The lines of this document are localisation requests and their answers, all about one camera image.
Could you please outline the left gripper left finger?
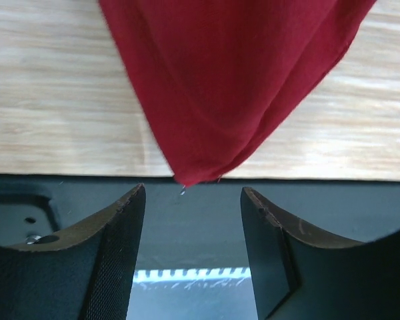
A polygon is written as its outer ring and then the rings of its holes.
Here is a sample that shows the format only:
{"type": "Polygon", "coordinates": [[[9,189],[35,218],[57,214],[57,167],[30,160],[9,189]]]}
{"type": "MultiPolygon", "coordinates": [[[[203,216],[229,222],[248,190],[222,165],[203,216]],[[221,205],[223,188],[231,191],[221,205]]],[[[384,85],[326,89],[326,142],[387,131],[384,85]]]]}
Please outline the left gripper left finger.
{"type": "Polygon", "coordinates": [[[0,319],[125,319],[145,202],[138,184],[70,227],[0,246],[0,319]]]}

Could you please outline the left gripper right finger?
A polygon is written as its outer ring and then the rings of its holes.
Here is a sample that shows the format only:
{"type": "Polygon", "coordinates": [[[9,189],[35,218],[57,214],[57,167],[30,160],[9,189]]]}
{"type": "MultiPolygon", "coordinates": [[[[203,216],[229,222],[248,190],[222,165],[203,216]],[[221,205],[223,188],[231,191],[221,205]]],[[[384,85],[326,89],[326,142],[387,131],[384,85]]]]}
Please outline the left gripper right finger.
{"type": "Polygon", "coordinates": [[[400,230],[362,243],[241,192],[260,319],[400,319],[400,230]]]}

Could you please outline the dark red t shirt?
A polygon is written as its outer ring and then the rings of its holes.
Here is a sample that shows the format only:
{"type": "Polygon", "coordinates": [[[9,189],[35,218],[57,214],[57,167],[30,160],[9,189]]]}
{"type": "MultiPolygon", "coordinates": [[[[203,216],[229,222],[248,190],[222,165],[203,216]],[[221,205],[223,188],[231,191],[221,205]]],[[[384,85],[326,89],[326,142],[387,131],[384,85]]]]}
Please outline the dark red t shirt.
{"type": "Polygon", "coordinates": [[[101,1],[174,178],[244,162],[338,64],[372,1],[101,1]]]}

